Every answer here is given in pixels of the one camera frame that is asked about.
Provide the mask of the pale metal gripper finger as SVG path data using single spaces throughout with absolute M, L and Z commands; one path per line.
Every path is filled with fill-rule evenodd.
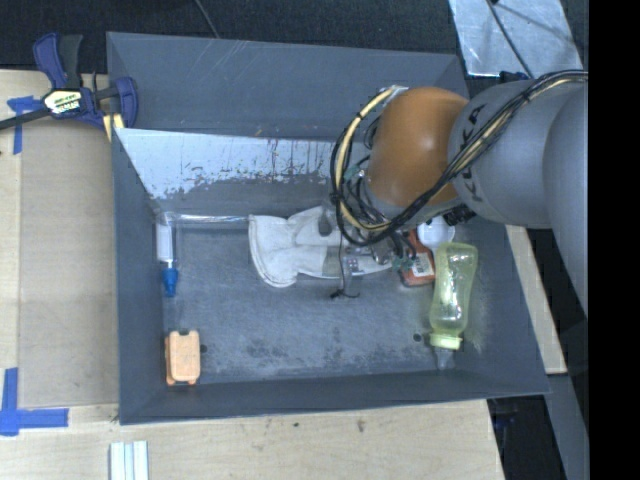
M 346 256 L 342 259 L 342 291 L 344 294 L 359 294 L 361 276 L 358 259 L 354 256 Z

